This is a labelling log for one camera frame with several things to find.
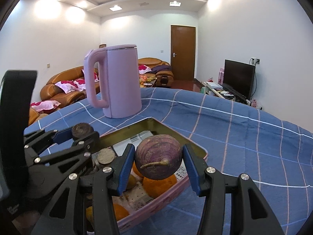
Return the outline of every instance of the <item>electric kettle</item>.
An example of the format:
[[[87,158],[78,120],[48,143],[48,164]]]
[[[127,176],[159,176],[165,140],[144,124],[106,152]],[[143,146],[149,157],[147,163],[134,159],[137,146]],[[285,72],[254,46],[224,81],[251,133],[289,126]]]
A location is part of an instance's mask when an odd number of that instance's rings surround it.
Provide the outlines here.
[[[99,63],[101,99],[96,97],[94,64]],[[108,118],[125,118],[142,108],[136,45],[119,45],[91,50],[85,56],[87,99],[102,108]]]

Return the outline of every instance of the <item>purple turnip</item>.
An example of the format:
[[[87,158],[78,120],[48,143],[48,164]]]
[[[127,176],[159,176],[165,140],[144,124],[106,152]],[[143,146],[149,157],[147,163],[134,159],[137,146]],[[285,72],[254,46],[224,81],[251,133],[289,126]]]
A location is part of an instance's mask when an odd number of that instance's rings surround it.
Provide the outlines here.
[[[183,151],[179,142],[166,134],[144,139],[135,153],[135,165],[146,178],[162,180],[173,175],[180,167]]]

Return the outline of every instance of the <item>bed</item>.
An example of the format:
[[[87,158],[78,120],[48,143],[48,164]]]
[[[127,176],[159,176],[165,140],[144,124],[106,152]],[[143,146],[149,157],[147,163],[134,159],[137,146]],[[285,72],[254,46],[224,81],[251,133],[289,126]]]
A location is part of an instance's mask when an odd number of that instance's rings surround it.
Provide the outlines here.
[[[112,119],[84,99],[39,120],[25,132],[64,129],[89,123],[103,135],[147,117],[154,117],[208,151],[207,163],[255,181],[285,234],[295,235],[313,209],[313,135],[240,103],[178,89],[142,88],[142,110],[128,118]],[[42,155],[70,147],[54,145]],[[223,234],[229,234],[230,197],[226,196]],[[197,234],[204,198],[187,188],[167,207],[126,235]]]

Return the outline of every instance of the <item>wooden door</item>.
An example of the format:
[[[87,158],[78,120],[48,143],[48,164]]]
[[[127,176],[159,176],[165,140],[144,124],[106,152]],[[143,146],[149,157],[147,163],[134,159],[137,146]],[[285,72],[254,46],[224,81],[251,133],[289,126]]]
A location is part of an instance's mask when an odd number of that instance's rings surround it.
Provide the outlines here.
[[[171,26],[171,66],[175,80],[193,80],[196,57],[196,28]]]

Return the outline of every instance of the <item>pink box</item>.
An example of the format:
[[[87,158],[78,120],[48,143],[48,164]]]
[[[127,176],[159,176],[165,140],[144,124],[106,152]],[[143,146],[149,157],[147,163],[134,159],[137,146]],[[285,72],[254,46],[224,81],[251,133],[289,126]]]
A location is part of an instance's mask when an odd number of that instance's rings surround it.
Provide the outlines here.
[[[219,71],[219,80],[218,84],[222,85],[224,80],[224,68],[221,68]]]

